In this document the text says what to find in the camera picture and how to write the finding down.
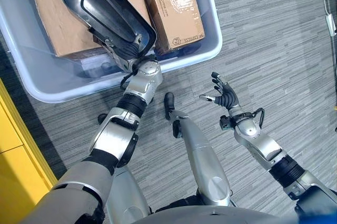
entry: black cable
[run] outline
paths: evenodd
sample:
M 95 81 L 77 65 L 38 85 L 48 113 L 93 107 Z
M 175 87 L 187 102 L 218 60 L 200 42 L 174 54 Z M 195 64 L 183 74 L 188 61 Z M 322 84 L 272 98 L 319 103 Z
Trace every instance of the black cable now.
M 263 120 L 264 120 L 264 109 L 262 107 L 260 107 L 259 109 L 257 109 L 253 115 L 254 115 L 254 118 L 258 115 L 258 113 L 261 113 L 261 116 L 260 116 L 260 122 L 259 122 L 259 127 L 262 128 L 262 125 L 263 125 Z

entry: black rubber joint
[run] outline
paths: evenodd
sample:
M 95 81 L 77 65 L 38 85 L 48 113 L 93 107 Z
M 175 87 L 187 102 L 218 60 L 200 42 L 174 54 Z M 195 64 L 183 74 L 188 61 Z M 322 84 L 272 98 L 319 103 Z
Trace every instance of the black rubber joint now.
M 123 108 L 134 113 L 139 118 L 142 117 L 147 104 L 141 97 L 133 94 L 124 94 L 117 104 L 117 107 Z
M 304 169 L 289 155 L 286 155 L 274 165 L 269 173 L 283 188 L 291 185 L 304 173 Z
M 114 155 L 100 149 L 93 149 L 90 155 L 82 161 L 95 162 L 103 165 L 109 170 L 111 176 L 114 174 L 118 164 L 118 159 Z

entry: black logo on box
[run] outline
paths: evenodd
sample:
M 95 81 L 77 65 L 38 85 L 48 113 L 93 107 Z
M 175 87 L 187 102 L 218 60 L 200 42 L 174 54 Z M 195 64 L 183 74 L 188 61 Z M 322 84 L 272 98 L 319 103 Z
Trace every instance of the black logo on box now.
M 174 45 L 179 45 L 181 43 L 180 38 L 179 37 L 174 38 L 173 41 L 172 41 L 172 43 Z

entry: cardboard box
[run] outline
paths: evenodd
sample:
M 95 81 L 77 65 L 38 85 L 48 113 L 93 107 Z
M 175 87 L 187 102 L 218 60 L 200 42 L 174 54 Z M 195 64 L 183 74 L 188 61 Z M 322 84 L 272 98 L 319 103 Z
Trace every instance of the cardboard box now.
M 145 0 L 158 34 L 160 53 L 205 37 L 196 0 Z
M 144 0 L 128 1 L 150 23 Z M 93 42 L 87 27 L 68 10 L 62 0 L 35 0 L 35 3 L 58 57 L 79 59 L 105 52 L 103 49 L 97 50 L 100 45 Z M 91 49 L 96 49 L 95 53 L 91 53 Z

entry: fingertip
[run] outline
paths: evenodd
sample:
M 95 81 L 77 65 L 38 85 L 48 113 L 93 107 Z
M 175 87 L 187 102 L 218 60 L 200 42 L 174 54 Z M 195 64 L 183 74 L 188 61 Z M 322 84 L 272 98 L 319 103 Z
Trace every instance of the fingertip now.
M 217 76 L 219 75 L 219 73 L 216 73 L 216 72 L 212 72 L 212 78 L 217 78 Z

